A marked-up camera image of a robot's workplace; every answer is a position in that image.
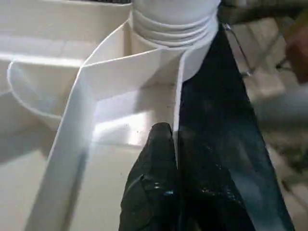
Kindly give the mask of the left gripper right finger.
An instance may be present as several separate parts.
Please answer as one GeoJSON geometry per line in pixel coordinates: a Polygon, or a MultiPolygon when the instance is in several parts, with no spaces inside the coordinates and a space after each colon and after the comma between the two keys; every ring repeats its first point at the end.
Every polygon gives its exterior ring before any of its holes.
{"type": "Polygon", "coordinates": [[[199,230],[255,230],[229,170],[202,134],[178,133],[178,164],[185,209],[199,230]]]}

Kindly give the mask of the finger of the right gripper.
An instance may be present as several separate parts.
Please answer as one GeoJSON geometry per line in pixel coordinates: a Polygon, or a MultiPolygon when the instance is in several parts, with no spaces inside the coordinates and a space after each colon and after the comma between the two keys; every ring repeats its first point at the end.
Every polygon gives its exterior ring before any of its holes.
{"type": "Polygon", "coordinates": [[[294,16],[308,7],[306,0],[222,0],[219,19],[228,24],[294,16]]]}

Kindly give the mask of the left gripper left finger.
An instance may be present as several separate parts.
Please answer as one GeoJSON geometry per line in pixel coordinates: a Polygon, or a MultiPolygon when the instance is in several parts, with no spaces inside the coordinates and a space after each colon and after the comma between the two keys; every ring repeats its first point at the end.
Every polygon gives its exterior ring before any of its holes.
{"type": "Polygon", "coordinates": [[[175,231],[180,216],[178,184],[171,127],[156,123],[128,174],[118,229],[175,231]]]}

